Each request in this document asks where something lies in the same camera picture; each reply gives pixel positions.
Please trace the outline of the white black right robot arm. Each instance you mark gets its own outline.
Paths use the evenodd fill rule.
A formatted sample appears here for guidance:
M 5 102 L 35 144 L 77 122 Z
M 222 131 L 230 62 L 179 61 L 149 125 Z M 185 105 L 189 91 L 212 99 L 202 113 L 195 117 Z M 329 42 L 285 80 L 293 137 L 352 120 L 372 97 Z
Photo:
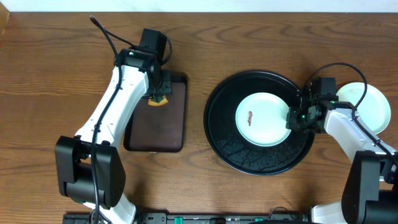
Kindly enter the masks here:
M 329 134 L 352 162 L 341 208 L 327 220 L 397 223 L 397 151 L 371 132 L 350 102 L 291 106 L 286 127 Z

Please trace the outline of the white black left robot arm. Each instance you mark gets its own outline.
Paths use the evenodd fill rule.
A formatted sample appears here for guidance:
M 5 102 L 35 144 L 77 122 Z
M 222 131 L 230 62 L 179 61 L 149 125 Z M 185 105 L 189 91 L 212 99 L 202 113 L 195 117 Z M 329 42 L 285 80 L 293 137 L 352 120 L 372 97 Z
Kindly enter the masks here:
M 122 49 L 109 86 L 74 137 L 60 136 L 55 160 L 60 194 L 93 209 L 90 223 L 132 223 L 136 208 L 124 195 L 126 173 L 119 147 L 125 127 L 143 96 L 165 80 L 163 50 Z

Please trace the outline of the mint plate with red stain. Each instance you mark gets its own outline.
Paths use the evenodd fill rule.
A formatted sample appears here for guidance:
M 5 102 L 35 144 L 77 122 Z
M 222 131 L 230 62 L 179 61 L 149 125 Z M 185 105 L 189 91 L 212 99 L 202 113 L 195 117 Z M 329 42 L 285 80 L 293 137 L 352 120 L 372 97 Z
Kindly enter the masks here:
M 287 103 L 271 93 L 253 93 L 236 109 L 235 122 L 239 133 L 250 143 L 271 147 L 285 141 L 291 130 L 285 127 Z

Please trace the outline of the pale green plate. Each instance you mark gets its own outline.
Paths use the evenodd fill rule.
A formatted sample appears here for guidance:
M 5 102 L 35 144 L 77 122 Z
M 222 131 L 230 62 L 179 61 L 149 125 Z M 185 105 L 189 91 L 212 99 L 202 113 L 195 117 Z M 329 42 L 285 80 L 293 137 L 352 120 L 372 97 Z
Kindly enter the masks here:
M 340 101 L 355 105 L 362 97 L 364 83 L 353 82 L 342 86 L 336 93 Z M 368 85 L 366 95 L 358 106 L 358 113 L 364 123 L 375 133 L 385 130 L 391 120 L 391 107 L 387 98 L 377 88 Z

